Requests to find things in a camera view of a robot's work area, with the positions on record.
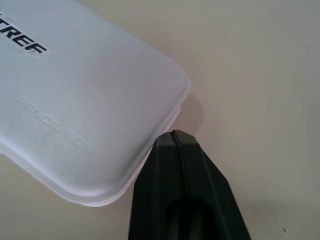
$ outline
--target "black plastic object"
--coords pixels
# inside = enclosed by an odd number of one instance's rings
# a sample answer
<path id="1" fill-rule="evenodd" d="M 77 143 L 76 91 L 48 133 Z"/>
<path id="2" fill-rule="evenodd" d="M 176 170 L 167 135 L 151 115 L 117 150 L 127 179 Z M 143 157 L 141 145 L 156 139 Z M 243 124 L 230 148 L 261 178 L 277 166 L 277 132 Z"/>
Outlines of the black plastic object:
<path id="1" fill-rule="evenodd" d="M 230 186 L 183 131 L 161 135 L 139 174 L 129 240 L 250 240 Z"/>

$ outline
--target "black lettering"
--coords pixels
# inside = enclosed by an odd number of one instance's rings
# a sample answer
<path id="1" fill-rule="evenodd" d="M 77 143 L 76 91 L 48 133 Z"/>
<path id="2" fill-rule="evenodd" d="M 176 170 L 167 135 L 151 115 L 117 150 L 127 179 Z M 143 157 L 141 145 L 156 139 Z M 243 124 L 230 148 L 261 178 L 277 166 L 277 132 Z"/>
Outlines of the black lettering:
<path id="1" fill-rule="evenodd" d="M 28 45 L 28 44 L 35 42 L 31 38 L 27 37 L 26 35 L 17 36 L 16 38 L 12 39 L 12 41 L 14 41 L 16 44 L 20 45 L 21 47 L 23 47 L 24 45 Z"/>
<path id="2" fill-rule="evenodd" d="M 7 25 L 7 26 L 9 25 L 9 23 L 7 23 L 5 20 L 3 20 L 3 19 L 1 19 L 1 18 L 0 18 L 0 24 L 5 24 L 5 25 Z"/>
<path id="3" fill-rule="evenodd" d="M 6 35 L 7 38 L 11 39 L 12 35 L 20 35 L 21 32 L 18 31 L 17 29 L 15 29 L 13 26 L 8 26 L 2 30 L 0 30 L 0 33 L 6 33 L 8 32 L 8 34 Z"/>
<path id="4" fill-rule="evenodd" d="M 31 49 L 34 49 L 34 50 L 36 50 L 38 53 L 43 53 L 43 52 L 45 52 L 45 51 L 47 51 L 47 49 L 45 49 L 43 46 L 41 46 L 40 44 L 38 44 L 38 43 L 34 43 L 34 44 L 32 44 L 32 45 L 30 45 L 30 46 L 27 46 L 26 48 L 25 48 L 25 50 L 27 50 L 27 51 L 30 51 Z"/>

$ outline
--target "white table surface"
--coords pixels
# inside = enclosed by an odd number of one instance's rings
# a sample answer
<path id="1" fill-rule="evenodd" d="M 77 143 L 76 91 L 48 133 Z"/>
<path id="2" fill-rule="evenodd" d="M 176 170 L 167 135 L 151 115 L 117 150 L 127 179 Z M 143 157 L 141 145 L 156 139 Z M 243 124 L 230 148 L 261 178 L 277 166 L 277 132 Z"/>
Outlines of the white table surface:
<path id="1" fill-rule="evenodd" d="M 81 1 L 187 71 L 173 128 L 227 177 L 252 239 L 320 238 L 320 1 Z M 0 239 L 126 240 L 132 192 L 76 205 L 0 156 Z"/>

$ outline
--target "white surface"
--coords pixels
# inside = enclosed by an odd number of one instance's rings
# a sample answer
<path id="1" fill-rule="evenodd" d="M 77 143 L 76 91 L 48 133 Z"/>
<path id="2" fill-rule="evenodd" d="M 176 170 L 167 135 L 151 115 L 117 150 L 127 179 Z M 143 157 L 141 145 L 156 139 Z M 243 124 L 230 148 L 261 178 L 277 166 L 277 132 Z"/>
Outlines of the white surface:
<path id="1" fill-rule="evenodd" d="M 82 1 L 187 71 L 174 128 L 227 177 L 252 239 L 318 240 L 320 2 Z M 127 239 L 131 191 L 86 208 L 3 157 L 0 171 L 1 239 Z"/>
<path id="2" fill-rule="evenodd" d="M 134 180 L 190 80 L 173 60 L 89 8 L 50 2 L 0 4 L 8 24 L 48 48 L 34 54 L 0 36 L 0 153 L 59 196 L 103 206 Z M 30 4 L 43 10 L 34 14 Z"/>

